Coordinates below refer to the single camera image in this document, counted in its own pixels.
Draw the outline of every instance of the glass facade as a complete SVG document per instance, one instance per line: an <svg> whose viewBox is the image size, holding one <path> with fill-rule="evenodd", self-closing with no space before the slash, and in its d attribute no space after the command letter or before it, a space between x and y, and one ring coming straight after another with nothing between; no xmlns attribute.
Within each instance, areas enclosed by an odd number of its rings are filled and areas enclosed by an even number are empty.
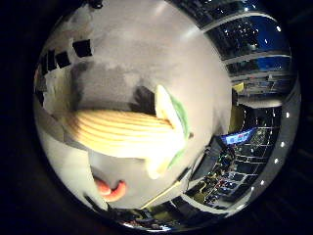
<svg viewBox="0 0 313 235"><path fill-rule="evenodd" d="M241 18L216 27L206 33L221 59L266 51L290 51L281 29L264 17Z"/></svg>
<svg viewBox="0 0 313 235"><path fill-rule="evenodd" d="M256 0L176 0L172 2L192 18L199 27L233 14L251 11L266 12Z"/></svg>
<svg viewBox="0 0 313 235"><path fill-rule="evenodd" d="M249 61L241 61L226 66L231 76L249 74L261 71L291 71L291 58L266 57Z"/></svg>

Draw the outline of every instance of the display screen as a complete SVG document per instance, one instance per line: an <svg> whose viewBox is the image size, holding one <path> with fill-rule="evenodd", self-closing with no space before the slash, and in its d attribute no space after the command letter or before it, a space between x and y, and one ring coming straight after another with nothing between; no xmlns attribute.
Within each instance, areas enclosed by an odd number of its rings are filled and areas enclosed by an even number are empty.
<svg viewBox="0 0 313 235"><path fill-rule="evenodd" d="M223 135L221 136L221 138L224 144L226 145L244 144L246 141L248 141L252 137L255 129L256 128L252 128L250 130L243 131L243 132L236 133L236 134Z"/></svg>

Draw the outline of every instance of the orange object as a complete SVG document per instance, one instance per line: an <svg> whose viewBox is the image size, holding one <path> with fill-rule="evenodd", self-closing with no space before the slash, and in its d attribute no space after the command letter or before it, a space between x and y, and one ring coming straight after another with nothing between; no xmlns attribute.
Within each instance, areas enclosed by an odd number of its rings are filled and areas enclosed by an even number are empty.
<svg viewBox="0 0 313 235"><path fill-rule="evenodd" d="M112 192L111 188L103 180L94 178L98 191L102 197L107 196Z"/></svg>
<svg viewBox="0 0 313 235"><path fill-rule="evenodd" d="M116 202L126 193L126 183L124 181L119 181L114 190L112 190L103 180L95 178L95 183L98 187L100 195L106 202Z"/></svg>

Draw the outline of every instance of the window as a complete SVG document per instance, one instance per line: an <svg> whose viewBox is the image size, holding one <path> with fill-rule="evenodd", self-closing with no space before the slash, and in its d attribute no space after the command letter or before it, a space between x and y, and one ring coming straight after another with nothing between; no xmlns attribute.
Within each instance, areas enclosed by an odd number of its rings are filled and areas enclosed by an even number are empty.
<svg viewBox="0 0 313 235"><path fill-rule="evenodd" d="M263 71L290 71L291 58L266 57L250 61L242 61L226 67L231 76L244 75Z"/></svg>
<svg viewBox="0 0 313 235"><path fill-rule="evenodd" d="M289 51L277 24L268 18L241 18L222 24L206 33L223 60L255 52Z"/></svg>

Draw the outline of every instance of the black square panel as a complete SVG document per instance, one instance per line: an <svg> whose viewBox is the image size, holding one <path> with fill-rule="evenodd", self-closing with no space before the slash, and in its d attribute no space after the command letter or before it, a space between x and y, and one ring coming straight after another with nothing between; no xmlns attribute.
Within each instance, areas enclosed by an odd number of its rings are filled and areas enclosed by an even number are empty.
<svg viewBox="0 0 313 235"><path fill-rule="evenodd" d="M90 39L83 41L76 41L72 43L72 47L78 57L90 57L92 56Z"/></svg>
<svg viewBox="0 0 313 235"><path fill-rule="evenodd" d="M56 60L55 60L55 51L48 51L48 71L53 71L57 68Z"/></svg>
<svg viewBox="0 0 313 235"><path fill-rule="evenodd" d="M47 54L45 54L41 60L40 60L40 65L41 65L41 72L42 75L47 74L48 72L48 66L47 66Z"/></svg>
<svg viewBox="0 0 313 235"><path fill-rule="evenodd" d="M56 60L57 60L57 63L59 65L60 69L70 65L70 61L69 61L67 52L62 52L62 53L58 54L56 56Z"/></svg>

